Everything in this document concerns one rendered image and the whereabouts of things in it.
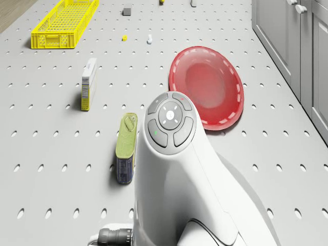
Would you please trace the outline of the white and yellow box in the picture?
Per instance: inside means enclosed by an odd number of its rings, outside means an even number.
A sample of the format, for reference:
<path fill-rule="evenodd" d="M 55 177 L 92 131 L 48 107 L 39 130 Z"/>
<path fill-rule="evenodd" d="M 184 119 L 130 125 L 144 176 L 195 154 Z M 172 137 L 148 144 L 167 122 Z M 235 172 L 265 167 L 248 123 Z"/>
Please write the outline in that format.
<path fill-rule="evenodd" d="M 81 110 L 89 111 L 97 84 L 97 58 L 90 58 L 82 74 Z"/>

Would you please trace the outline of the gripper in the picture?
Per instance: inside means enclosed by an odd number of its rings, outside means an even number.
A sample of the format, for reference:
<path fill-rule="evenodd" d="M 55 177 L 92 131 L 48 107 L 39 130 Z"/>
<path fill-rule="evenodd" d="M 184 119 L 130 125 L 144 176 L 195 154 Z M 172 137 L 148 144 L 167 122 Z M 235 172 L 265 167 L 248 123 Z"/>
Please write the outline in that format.
<path fill-rule="evenodd" d="M 107 224 L 90 237 L 88 246 L 133 246 L 133 224 Z"/>

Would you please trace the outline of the red plate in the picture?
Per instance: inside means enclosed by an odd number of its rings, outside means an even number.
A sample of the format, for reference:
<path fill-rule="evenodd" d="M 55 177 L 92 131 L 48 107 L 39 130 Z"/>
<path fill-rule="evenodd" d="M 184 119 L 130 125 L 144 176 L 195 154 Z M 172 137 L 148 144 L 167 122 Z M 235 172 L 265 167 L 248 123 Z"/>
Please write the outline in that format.
<path fill-rule="evenodd" d="M 206 130 L 227 129 L 242 115 L 241 79 L 228 59 L 211 48 L 193 46 L 180 51 L 170 67 L 169 88 L 193 102 Z"/>

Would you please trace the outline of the white cabinet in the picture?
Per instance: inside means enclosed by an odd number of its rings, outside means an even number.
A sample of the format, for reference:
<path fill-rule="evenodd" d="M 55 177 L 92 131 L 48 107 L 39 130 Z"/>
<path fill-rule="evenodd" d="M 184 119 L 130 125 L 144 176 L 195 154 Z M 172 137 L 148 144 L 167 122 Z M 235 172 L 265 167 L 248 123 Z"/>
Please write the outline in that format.
<path fill-rule="evenodd" d="M 252 0 L 252 28 L 328 145 L 328 0 Z"/>

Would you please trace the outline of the yellow basket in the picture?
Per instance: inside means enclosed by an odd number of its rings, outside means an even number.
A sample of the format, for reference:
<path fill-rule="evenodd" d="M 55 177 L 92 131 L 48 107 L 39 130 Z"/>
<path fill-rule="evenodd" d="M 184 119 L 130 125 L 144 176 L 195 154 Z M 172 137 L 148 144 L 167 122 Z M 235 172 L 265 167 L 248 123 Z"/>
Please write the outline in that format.
<path fill-rule="evenodd" d="M 75 48 L 99 0 L 60 0 L 31 32 L 32 49 Z"/>

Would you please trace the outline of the flat-sided can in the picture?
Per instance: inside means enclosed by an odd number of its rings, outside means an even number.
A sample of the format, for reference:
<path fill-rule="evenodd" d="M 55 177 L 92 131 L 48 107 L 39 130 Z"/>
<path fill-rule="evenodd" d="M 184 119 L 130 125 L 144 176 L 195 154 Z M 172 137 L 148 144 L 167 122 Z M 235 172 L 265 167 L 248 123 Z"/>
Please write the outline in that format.
<path fill-rule="evenodd" d="M 136 141 L 137 115 L 126 113 L 121 118 L 115 149 L 116 177 L 119 183 L 128 184 L 133 179 Z"/>

